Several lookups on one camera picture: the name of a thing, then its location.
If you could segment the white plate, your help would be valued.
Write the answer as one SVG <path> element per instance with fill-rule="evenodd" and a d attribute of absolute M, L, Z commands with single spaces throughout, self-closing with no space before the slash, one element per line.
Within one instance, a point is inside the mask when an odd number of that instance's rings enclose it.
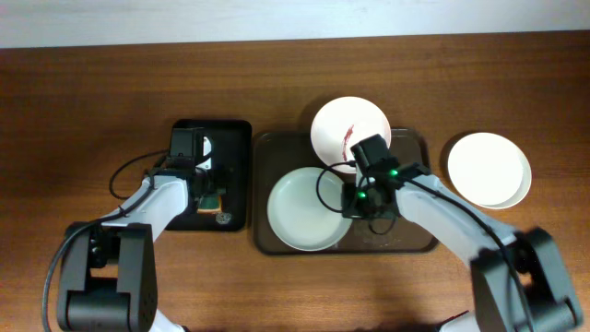
<path fill-rule="evenodd" d="M 533 180 L 524 152 L 508 138 L 486 132 L 458 139 L 448 153 L 446 169 L 461 196 L 489 209 L 519 204 Z"/>

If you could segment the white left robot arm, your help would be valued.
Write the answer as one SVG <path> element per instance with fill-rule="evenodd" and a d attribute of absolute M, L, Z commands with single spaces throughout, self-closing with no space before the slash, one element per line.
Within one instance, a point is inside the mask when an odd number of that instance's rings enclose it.
<path fill-rule="evenodd" d="M 159 309 L 154 243 L 189 207 L 218 192 L 213 140 L 180 129 L 137 191 L 113 212 L 74 222 L 47 275 L 60 274 L 56 319 L 64 331 L 181 331 Z"/>

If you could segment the green and orange sponge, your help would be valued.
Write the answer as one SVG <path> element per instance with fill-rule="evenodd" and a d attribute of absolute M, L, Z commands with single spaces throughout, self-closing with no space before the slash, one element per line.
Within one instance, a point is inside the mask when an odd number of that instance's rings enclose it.
<path fill-rule="evenodd" d="M 222 195 L 211 194 L 202 196 L 198 200 L 198 214 L 216 215 L 223 212 Z"/>

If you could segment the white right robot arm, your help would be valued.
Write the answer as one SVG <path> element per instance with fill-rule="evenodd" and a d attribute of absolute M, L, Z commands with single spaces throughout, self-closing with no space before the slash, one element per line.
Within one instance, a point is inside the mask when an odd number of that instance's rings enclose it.
<path fill-rule="evenodd" d="M 522 232 L 451 193 L 430 170 L 394 158 L 353 162 L 343 214 L 392 215 L 419 225 L 470 270 L 475 309 L 440 331 L 571 331 L 584 322 L 559 248 L 544 230 Z"/>

